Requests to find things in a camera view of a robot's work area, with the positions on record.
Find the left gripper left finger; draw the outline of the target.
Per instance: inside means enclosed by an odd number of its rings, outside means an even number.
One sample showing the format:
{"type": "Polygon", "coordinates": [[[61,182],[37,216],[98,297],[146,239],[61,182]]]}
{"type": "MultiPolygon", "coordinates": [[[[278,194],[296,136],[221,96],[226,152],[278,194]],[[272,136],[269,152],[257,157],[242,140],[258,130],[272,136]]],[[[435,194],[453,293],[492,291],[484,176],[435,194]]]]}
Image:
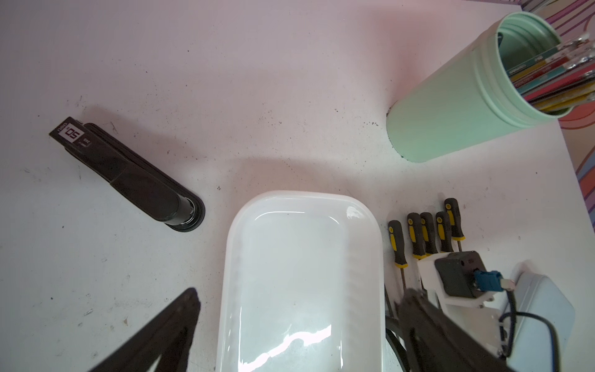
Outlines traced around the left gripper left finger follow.
{"type": "Polygon", "coordinates": [[[200,311],[196,289],[186,289],[92,370],[186,371],[200,311]]]}

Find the file tool three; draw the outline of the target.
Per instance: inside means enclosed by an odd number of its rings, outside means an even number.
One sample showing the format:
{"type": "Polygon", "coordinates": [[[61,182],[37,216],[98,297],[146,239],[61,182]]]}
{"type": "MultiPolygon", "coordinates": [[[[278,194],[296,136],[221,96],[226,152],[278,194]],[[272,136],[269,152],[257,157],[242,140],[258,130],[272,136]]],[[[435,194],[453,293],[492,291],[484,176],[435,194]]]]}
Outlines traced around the file tool three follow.
{"type": "Polygon", "coordinates": [[[427,255],[438,254],[436,246],[436,231],[432,213],[423,212],[421,214],[422,235],[425,242],[425,252],[427,255]]]}

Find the file tool one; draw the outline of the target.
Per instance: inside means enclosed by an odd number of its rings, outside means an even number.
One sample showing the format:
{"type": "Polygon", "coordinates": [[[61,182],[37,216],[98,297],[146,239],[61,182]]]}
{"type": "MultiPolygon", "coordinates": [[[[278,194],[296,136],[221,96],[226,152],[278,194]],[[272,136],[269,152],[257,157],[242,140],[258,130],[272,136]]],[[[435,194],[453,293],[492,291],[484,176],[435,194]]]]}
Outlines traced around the file tool one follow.
{"type": "Polygon", "coordinates": [[[444,253],[452,253],[452,227],[447,212],[441,211],[435,214],[436,228],[440,240],[440,250],[444,253]]]}

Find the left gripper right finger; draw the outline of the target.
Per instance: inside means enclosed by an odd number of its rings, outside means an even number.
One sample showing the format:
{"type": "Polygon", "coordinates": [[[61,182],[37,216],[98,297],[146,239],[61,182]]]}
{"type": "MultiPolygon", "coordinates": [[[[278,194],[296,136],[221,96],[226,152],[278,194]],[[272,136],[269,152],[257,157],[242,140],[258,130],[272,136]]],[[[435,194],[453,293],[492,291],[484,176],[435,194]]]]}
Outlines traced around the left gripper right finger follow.
{"type": "Polygon", "coordinates": [[[401,337],[412,371],[509,371],[462,328],[409,288],[398,308],[401,337]]]}

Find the file tool four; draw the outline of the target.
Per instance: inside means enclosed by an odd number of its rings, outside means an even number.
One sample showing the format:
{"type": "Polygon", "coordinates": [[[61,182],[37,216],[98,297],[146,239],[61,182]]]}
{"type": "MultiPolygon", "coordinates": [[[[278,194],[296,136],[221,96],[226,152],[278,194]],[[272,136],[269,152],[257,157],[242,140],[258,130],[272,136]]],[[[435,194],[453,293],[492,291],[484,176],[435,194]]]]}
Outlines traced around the file tool four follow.
{"type": "Polygon", "coordinates": [[[406,260],[404,252],[404,234],[401,223],[398,220],[389,221],[388,232],[390,238],[390,246],[394,251],[394,265],[400,270],[403,291],[406,291],[407,283],[405,277],[405,269],[408,267],[408,262],[406,260]]]}

